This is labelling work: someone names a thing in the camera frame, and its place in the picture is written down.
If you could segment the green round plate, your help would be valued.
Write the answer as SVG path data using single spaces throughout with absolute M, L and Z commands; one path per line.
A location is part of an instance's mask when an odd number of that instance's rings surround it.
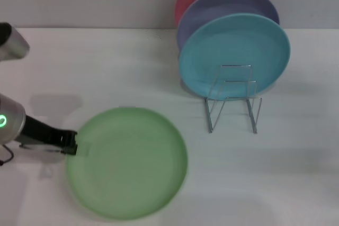
M 79 203 L 113 220 L 133 220 L 166 206 L 180 190 L 188 152 L 175 125 L 142 107 L 119 107 L 88 120 L 76 136 L 66 176 Z

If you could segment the light blue round plate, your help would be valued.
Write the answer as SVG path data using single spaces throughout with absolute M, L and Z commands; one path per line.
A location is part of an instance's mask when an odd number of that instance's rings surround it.
M 192 92 L 206 97 L 221 65 L 251 65 L 257 93 L 270 87 L 290 59 L 290 42 L 274 21 L 256 14 L 234 14 L 215 19 L 195 31 L 180 52 L 181 78 Z M 222 77 L 244 80 L 246 70 L 226 70 Z M 245 87 L 229 84 L 222 96 L 243 96 Z

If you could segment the purple round plate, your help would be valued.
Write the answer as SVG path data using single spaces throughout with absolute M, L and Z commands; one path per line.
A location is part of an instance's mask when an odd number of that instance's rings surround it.
M 271 0 L 195 0 L 183 13 L 177 27 L 177 46 L 182 49 L 189 37 L 208 22 L 232 14 L 252 13 L 280 24 Z

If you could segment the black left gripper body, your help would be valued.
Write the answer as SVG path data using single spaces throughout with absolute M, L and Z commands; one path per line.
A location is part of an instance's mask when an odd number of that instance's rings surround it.
M 51 127 L 27 115 L 23 129 L 15 141 L 19 142 L 20 147 L 24 149 L 62 152 L 62 137 L 63 130 Z

